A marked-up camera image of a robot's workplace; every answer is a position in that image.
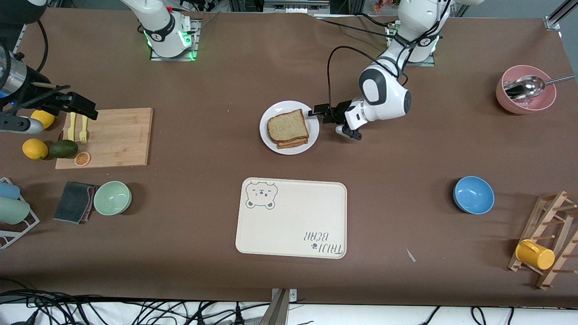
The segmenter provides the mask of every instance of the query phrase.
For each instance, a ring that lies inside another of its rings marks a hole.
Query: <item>metal spoon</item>
[[[506,83],[504,90],[511,99],[532,98],[540,95],[549,84],[570,79],[574,79],[574,75],[559,77],[546,82],[538,76],[524,76]]]

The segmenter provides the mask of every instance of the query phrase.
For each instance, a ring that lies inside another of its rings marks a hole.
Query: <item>avocado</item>
[[[50,147],[50,155],[54,158],[72,158],[78,152],[74,141],[60,140]]]

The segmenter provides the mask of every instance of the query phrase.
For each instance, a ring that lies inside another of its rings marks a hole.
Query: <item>pink bowl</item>
[[[538,76],[544,79],[544,81],[550,80],[550,77],[538,68],[529,65],[516,65],[515,67],[511,67],[504,72],[496,86],[496,98],[500,105],[514,114],[530,114],[550,107],[556,100],[556,85],[554,84],[546,86],[543,93],[531,98],[532,102],[529,103],[527,108],[519,105],[507,96],[503,84],[523,76]]]

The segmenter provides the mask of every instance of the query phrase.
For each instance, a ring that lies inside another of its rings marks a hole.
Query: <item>white paper scrap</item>
[[[405,248],[405,250],[407,250],[407,255],[409,255],[409,258],[415,263],[415,262],[416,262],[416,258],[413,257],[413,255],[409,252],[409,249]]]

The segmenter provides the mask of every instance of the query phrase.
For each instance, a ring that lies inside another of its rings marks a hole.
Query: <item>sandwich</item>
[[[300,109],[269,119],[267,132],[279,149],[297,147],[309,141],[309,132]]]

